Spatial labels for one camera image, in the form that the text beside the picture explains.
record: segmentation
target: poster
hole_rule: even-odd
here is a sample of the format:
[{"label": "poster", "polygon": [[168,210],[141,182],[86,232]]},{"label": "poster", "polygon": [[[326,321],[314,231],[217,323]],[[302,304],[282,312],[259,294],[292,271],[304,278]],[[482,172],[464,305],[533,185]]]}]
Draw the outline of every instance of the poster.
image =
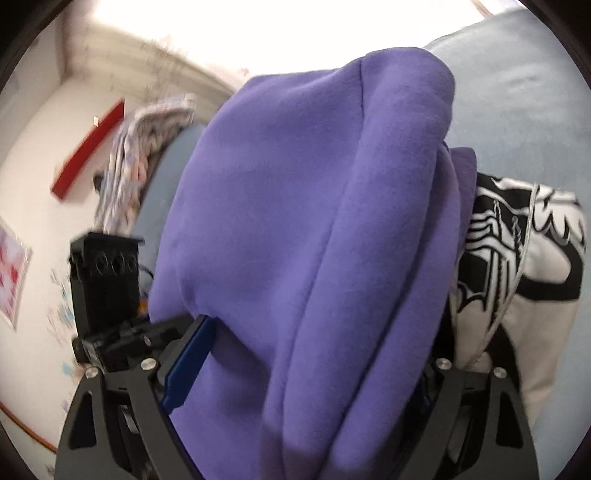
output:
[{"label": "poster", "polygon": [[12,230],[0,219],[0,317],[17,328],[22,282],[31,256]]}]

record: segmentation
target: white wall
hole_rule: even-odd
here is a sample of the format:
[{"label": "white wall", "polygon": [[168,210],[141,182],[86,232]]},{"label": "white wall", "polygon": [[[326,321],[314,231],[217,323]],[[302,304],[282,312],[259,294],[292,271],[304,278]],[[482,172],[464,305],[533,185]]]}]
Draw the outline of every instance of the white wall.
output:
[{"label": "white wall", "polygon": [[[0,401],[38,435],[57,445],[78,375],[68,298],[52,280],[67,277],[69,243],[93,223],[98,196],[92,174],[108,160],[112,138],[99,147],[64,202],[50,194],[54,175],[119,99],[80,80],[66,81],[17,139],[0,165],[0,216],[33,251],[18,328],[0,325]],[[126,109],[137,100],[126,98]]]},{"label": "white wall", "polygon": [[56,454],[29,437],[3,411],[0,411],[0,421],[14,448],[33,475],[39,480],[51,480],[56,467]]},{"label": "white wall", "polygon": [[0,164],[22,129],[61,82],[61,17],[37,37],[0,93]]}]

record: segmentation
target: light blue pillow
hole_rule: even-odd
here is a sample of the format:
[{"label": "light blue pillow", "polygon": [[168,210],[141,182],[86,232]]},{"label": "light blue pillow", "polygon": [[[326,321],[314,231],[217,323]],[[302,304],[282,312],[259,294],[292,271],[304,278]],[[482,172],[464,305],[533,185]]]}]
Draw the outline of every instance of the light blue pillow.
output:
[{"label": "light blue pillow", "polygon": [[[591,90],[552,32],[512,11],[426,47],[456,78],[450,147],[469,145],[478,170],[575,192],[591,206]],[[533,435],[541,480],[564,468],[591,425],[591,285]]]},{"label": "light blue pillow", "polygon": [[[131,232],[132,236],[144,238],[145,244],[139,247],[139,263],[152,272],[156,268],[160,237],[174,194],[177,191],[178,182],[193,150],[195,150],[197,140],[204,130],[204,125],[189,125],[168,146],[148,186],[137,221]],[[147,291],[150,284],[150,278],[145,275],[140,276],[142,291]]]}]

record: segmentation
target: cable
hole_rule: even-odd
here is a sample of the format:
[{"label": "cable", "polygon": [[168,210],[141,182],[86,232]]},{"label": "cable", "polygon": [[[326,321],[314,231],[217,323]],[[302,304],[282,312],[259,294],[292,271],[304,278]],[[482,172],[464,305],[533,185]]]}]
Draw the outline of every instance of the cable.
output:
[{"label": "cable", "polygon": [[146,266],[144,266],[144,265],[140,265],[140,266],[139,266],[139,269],[140,269],[142,272],[146,272],[146,273],[147,273],[147,274],[148,274],[150,277],[152,277],[152,280],[154,279],[154,274],[152,273],[152,271],[151,271],[151,270],[150,270],[148,267],[146,267]]}]

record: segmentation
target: purple fabric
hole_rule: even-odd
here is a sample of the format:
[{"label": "purple fabric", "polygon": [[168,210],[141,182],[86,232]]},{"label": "purple fabric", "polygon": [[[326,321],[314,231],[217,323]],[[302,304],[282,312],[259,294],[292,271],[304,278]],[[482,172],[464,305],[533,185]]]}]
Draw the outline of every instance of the purple fabric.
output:
[{"label": "purple fabric", "polygon": [[428,357],[476,185],[454,80],[417,48],[252,79],[164,228],[161,320],[223,320],[171,416],[206,480],[366,478]]}]

